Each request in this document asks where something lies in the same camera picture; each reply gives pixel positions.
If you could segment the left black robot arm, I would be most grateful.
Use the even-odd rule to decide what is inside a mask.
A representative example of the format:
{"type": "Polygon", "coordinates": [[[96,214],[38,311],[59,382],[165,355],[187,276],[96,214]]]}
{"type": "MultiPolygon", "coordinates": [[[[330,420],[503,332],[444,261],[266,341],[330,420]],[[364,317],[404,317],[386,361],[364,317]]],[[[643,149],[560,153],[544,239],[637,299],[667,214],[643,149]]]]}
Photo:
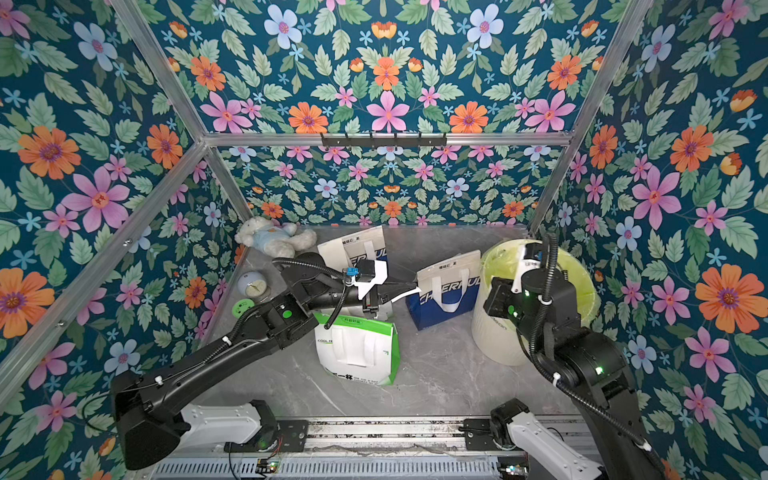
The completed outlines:
{"type": "Polygon", "coordinates": [[[323,309],[336,325],[345,307],[375,313],[417,289],[415,281],[389,278],[386,262],[379,260],[337,270],[320,254],[305,252],[272,263],[284,291],[247,308],[228,333],[170,365],[112,380],[109,398],[127,470],[152,467],[183,447],[232,444],[268,451],[279,446],[279,424],[265,402],[211,407],[196,399],[301,340],[318,326],[316,314],[323,309]]]}

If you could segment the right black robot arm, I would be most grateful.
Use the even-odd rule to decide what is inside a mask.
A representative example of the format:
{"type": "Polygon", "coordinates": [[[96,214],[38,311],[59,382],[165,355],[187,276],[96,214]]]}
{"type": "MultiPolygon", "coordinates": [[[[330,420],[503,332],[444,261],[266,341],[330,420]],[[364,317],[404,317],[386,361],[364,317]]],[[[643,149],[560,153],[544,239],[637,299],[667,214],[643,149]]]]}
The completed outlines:
{"type": "Polygon", "coordinates": [[[554,479],[662,479],[665,467],[647,438],[628,362],[612,339],[583,325],[562,253],[553,234],[527,243],[514,274],[492,276],[482,309],[511,321],[524,356],[577,407],[600,459],[580,455],[519,400],[492,410],[491,436],[527,453],[554,479]]]}

